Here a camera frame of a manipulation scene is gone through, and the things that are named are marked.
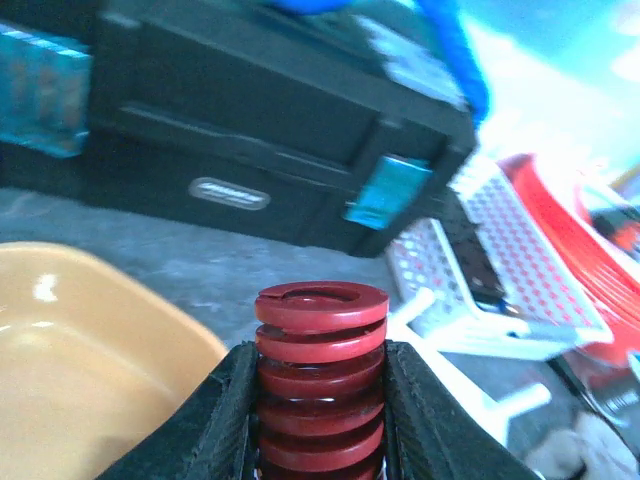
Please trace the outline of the orange plastic tray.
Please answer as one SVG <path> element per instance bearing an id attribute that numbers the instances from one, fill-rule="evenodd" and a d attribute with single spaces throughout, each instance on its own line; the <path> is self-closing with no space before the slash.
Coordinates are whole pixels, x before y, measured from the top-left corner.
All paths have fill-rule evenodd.
<path id="1" fill-rule="evenodd" d="M 226 353 L 198 321 L 86 252 L 3 244 L 2 477 L 97 477 Z"/>

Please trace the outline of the white plastic basket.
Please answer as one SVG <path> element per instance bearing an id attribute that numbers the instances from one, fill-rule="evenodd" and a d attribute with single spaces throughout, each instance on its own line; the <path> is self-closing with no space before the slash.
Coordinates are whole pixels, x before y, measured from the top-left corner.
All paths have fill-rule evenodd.
<path id="1" fill-rule="evenodd" d="M 533 221 L 498 165 L 480 155 L 386 251 L 400 297 L 434 301 L 411 332 L 452 353 L 547 360 L 611 329 Z"/>

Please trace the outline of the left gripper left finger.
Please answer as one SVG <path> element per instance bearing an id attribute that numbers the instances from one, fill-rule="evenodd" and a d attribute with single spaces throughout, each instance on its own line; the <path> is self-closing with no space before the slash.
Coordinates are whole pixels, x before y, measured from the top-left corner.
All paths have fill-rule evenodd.
<path id="1" fill-rule="evenodd" d="M 254 343 L 232 348 L 166 422 L 99 477 L 254 479 L 257 361 Z"/>

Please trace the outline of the red large spring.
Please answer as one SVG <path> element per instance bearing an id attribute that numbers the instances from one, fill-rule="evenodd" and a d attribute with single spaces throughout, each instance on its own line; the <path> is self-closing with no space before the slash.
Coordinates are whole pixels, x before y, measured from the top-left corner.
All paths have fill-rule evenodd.
<path id="1" fill-rule="evenodd" d="M 254 308 L 260 478 L 379 478 L 387 293 L 295 282 L 262 290 Z"/>

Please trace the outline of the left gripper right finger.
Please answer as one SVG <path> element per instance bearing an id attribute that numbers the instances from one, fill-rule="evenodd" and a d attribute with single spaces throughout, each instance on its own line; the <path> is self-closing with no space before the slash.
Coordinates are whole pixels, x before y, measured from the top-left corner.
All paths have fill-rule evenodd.
<path id="1" fill-rule="evenodd" d="M 468 415 L 410 344 L 386 341 L 385 349 L 388 479 L 538 477 Z"/>

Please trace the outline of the red filament spool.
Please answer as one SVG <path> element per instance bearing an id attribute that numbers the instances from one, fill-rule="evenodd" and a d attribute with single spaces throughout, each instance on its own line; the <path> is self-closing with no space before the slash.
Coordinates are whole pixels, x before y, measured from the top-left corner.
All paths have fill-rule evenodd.
<path id="1" fill-rule="evenodd" d="M 547 168 L 530 153 L 498 165 L 612 331 L 612 342 L 583 351 L 605 364 L 628 367 L 628 355 L 639 351 L 639 267 L 624 267 L 622 255 L 596 232 L 580 199 L 582 178 L 561 166 Z"/>

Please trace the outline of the black tool box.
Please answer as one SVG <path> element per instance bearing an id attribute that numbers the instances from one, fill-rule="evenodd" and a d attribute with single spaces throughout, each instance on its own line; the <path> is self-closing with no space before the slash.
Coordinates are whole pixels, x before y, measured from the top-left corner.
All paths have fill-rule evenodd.
<path id="1" fill-rule="evenodd" d="M 5 1 L 1 181 L 375 257 L 476 146 L 453 8 Z"/>

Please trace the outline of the beige work glove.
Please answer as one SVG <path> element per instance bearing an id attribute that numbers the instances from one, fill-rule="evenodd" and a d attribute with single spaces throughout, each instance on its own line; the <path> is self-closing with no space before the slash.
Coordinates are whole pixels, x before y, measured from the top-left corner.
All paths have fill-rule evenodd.
<path id="1" fill-rule="evenodd" d="M 524 458 L 544 479 L 631 480 L 639 461 L 600 416 L 581 412 L 572 428 L 551 431 Z"/>

